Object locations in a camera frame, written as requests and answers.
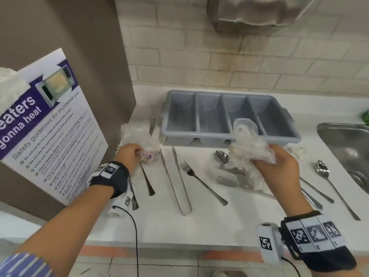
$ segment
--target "striped sleeve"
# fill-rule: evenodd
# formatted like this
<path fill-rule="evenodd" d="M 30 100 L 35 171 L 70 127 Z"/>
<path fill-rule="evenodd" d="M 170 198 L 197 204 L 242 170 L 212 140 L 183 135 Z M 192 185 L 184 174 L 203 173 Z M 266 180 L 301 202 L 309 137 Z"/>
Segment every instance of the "striped sleeve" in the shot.
<path fill-rule="evenodd" d="M 32 254 L 18 253 L 0 263 L 0 277 L 55 277 L 48 264 Z"/>

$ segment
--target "safety guidelines poster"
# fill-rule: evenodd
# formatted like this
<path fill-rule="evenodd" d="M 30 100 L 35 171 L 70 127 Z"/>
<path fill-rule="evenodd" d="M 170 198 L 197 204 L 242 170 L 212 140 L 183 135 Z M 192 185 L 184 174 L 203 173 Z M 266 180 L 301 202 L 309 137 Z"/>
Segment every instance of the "safety guidelines poster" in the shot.
<path fill-rule="evenodd" d="M 31 87 L 0 117 L 0 160 L 68 205 L 108 145 L 61 49 L 18 74 Z"/>

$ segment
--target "cutlery tray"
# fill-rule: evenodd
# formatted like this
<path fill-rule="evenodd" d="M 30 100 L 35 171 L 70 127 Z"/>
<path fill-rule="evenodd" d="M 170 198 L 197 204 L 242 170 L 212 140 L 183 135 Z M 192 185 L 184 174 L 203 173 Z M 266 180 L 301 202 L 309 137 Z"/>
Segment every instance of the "cutlery tray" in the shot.
<path fill-rule="evenodd" d="M 171 90 L 163 102 L 161 133 L 166 144 L 188 145 L 195 138 L 207 147 L 233 141 L 233 122 L 249 118 L 270 144 L 299 143 L 288 111 L 270 95 Z"/>

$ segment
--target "stainless steel sink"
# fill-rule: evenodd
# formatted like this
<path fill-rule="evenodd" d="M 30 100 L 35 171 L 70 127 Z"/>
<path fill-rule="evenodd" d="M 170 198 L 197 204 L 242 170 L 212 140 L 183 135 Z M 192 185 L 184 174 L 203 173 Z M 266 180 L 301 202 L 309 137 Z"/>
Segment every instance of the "stainless steel sink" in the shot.
<path fill-rule="evenodd" d="M 317 132 L 353 180 L 369 194 L 369 126 L 321 123 Z"/>

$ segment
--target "microwave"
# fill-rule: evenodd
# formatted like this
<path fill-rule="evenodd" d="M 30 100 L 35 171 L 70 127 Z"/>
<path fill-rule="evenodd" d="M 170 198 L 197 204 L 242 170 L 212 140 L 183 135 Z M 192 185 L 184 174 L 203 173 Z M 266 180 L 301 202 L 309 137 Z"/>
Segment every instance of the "microwave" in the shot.
<path fill-rule="evenodd" d="M 36 84 L 44 100 L 52 108 L 56 101 L 73 85 L 75 81 L 67 65 Z"/>

